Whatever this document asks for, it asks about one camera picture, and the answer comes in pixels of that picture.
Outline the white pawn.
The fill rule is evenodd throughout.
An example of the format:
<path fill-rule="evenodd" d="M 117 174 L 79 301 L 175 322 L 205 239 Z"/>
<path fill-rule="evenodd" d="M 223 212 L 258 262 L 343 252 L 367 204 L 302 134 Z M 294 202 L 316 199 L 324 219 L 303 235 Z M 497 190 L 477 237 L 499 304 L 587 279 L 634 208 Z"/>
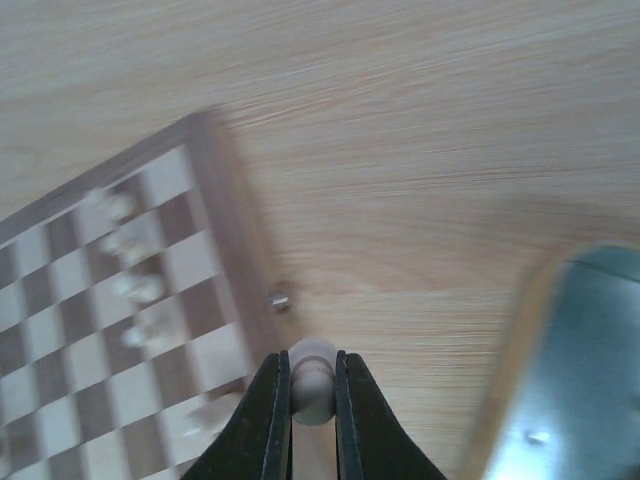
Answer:
<path fill-rule="evenodd" d="M 305 337 L 288 354 L 293 419 L 309 427 L 326 424 L 335 414 L 336 348 L 324 338 Z"/>

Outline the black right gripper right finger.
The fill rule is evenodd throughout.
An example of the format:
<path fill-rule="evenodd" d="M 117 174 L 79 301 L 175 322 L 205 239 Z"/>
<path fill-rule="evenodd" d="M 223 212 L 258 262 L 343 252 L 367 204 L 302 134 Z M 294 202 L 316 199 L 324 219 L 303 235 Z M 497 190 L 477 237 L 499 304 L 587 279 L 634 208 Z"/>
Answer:
<path fill-rule="evenodd" d="M 445 477 L 402 428 L 360 355 L 337 353 L 335 400 L 340 479 Z"/>

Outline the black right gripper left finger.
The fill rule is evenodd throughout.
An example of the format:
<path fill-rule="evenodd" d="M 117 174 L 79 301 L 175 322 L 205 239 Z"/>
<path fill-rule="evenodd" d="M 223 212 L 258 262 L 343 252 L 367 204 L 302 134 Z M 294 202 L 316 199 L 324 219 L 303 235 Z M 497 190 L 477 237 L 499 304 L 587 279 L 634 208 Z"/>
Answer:
<path fill-rule="evenodd" d="M 183 480 L 292 477 L 291 368 L 283 350 L 266 356 L 229 422 Z"/>

